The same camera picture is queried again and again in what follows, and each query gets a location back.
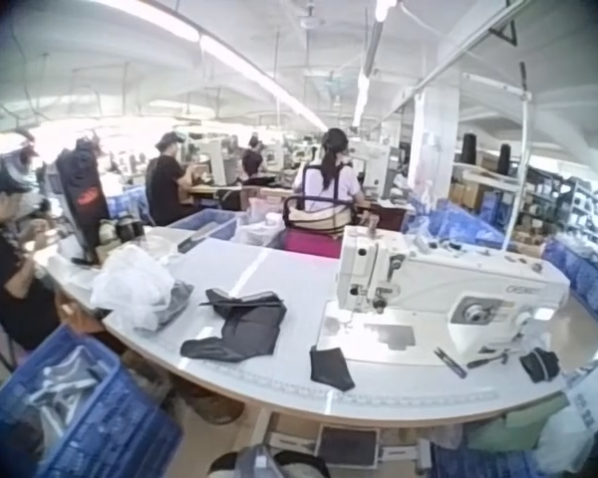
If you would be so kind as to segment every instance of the white ceiling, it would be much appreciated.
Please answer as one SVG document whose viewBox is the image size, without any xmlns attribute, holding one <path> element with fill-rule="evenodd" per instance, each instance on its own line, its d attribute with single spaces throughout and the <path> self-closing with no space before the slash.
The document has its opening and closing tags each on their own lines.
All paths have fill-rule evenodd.
<svg viewBox="0 0 598 478">
<path fill-rule="evenodd" d="M 452 29 L 469 21 L 471 8 L 494 0 L 404 1 L 420 22 L 444 36 L 400 8 L 392 9 L 371 78 L 364 127 L 389 113 L 395 95 L 432 69 L 441 44 L 455 46 Z M 261 70 L 275 74 L 327 125 L 350 124 L 376 0 L 315 0 L 315 15 L 323 25 L 309 34 L 299 23 L 306 0 L 160 3 L 178 7 Z M 538 151 L 598 171 L 598 11 L 590 3 L 533 0 L 515 21 L 517 48 L 489 36 L 456 67 L 519 86 L 518 62 L 524 61 L 535 98 Z M 471 83 L 460 87 L 460 131 L 475 131 L 488 146 L 506 140 L 516 148 L 519 101 Z M 32 110 L 39 113 L 38 120 L 124 110 L 155 113 L 149 104 L 156 100 L 189 102 L 219 119 L 277 121 L 274 99 L 255 84 L 203 56 L 198 45 L 117 10 L 85 0 L 23 1 L 0 24 L 0 105 L 13 114 L 0 111 L 0 129 L 13 127 L 15 116 L 22 124 L 35 120 Z M 309 127 L 283 108 L 280 117 L 284 125 Z M 407 130 L 409 108 L 404 122 Z"/>
</svg>

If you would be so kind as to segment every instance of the black shirt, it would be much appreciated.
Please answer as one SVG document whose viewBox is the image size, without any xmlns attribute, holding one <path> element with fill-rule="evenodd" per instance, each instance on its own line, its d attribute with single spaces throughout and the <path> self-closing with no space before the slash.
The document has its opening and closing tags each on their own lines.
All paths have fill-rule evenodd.
<svg viewBox="0 0 598 478">
<path fill-rule="evenodd" d="M 262 163 L 263 156 L 252 149 L 248 149 L 241 158 L 241 167 L 248 177 L 257 174 Z"/>
<path fill-rule="evenodd" d="M 157 226 L 167 226 L 191 214 L 191 207 L 179 202 L 177 180 L 184 170 L 172 156 L 152 159 L 147 167 L 147 200 L 152 220 Z"/>
<path fill-rule="evenodd" d="M 5 285 L 18 272 L 22 259 L 4 236 L 0 225 L 0 324 L 23 349 L 32 351 L 60 324 L 54 294 L 38 279 L 24 299 L 7 292 Z"/>
</svg>

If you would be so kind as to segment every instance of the white work table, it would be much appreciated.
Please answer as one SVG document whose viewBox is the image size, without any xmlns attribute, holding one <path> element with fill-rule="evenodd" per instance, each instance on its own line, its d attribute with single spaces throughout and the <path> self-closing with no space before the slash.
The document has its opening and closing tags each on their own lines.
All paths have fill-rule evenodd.
<svg viewBox="0 0 598 478">
<path fill-rule="evenodd" d="M 311 381 L 309 358 L 325 304 L 333 298 L 336 260 L 207 239 L 170 269 L 195 288 L 175 322 L 147 337 L 112 313 L 104 321 L 107 330 L 181 377 L 272 411 L 358 426 L 429 426 L 492 416 L 545 398 L 564 384 L 561 377 L 532 383 L 517 358 L 470 370 L 466 379 L 442 362 L 412 366 L 348 360 L 356 387 L 342 393 Z M 272 291 L 284 301 L 288 311 L 274 355 L 223 363 L 179 354 L 184 341 L 220 334 L 223 319 L 198 305 L 210 288 L 236 297 Z"/>
<path fill-rule="evenodd" d="M 148 238 L 158 238 L 172 245 L 176 251 L 177 244 L 187 239 L 191 231 L 172 229 L 167 227 L 146 227 Z M 72 299 L 77 301 L 86 311 L 92 311 L 91 290 L 80 287 L 82 281 L 75 281 L 76 277 L 85 273 L 85 268 L 73 264 L 69 259 L 60 255 L 58 244 L 53 244 L 34 254 L 36 265 L 42 268 L 53 281 Z"/>
</svg>

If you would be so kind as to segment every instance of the fluorescent light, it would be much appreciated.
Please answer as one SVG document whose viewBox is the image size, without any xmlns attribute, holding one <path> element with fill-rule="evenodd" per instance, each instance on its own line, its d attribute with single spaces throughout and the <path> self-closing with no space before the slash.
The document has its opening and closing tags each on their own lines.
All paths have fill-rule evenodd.
<svg viewBox="0 0 598 478">
<path fill-rule="evenodd" d="M 359 74 L 357 80 L 359 92 L 357 93 L 357 105 L 355 106 L 355 115 L 352 118 L 352 126 L 358 127 L 361 124 L 361 115 L 368 103 L 368 90 L 370 89 L 370 79 L 366 77 L 363 72 Z"/>
<path fill-rule="evenodd" d="M 397 6 L 397 0 L 377 0 L 377 8 L 375 9 L 375 19 L 378 22 L 385 22 L 388 18 L 388 11 L 392 7 Z"/>
<path fill-rule="evenodd" d="M 260 72 L 254 65 L 233 52 L 230 48 L 207 35 L 201 36 L 199 44 L 204 52 L 209 53 L 224 65 L 232 68 L 247 79 L 255 82 L 261 88 L 278 99 L 281 103 L 290 107 L 290 109 L 297 115 L 302 116 L 322 131 L 326 131 L 328 129 L 328 127 L 319 119 L 319 117 L 306 108 L 304 104 L 281 88 L 281 86 L 279 86 L 279 84 L 276 83 L 272 78 Z"/>
<path fill-rule="evenodd" d="M 188 25 L 186 22 L 166 13 L 153 5 L 149 5 L 140 0 L 91 0 L 108 7 L 117 8 L 129 15 L 140 18 L 146 22 L 171 32 L 173 35 L 189 42 L 197 43 L 199 41 L 199 32 Z"/>
</svg>

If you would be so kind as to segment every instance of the white column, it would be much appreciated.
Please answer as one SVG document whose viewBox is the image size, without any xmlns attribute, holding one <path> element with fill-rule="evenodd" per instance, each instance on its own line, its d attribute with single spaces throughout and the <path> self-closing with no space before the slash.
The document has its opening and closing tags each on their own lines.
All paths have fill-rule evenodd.
<svg viewBox="0 0 598 478">
<path fill-rule="evenodd" d="M 446 199 L 458 131 L 459 91 L 429 87 L 415 98 L 415 121 L 408 186 L 415 194 L 427 189 L 431 198 Z"/>
</svg>

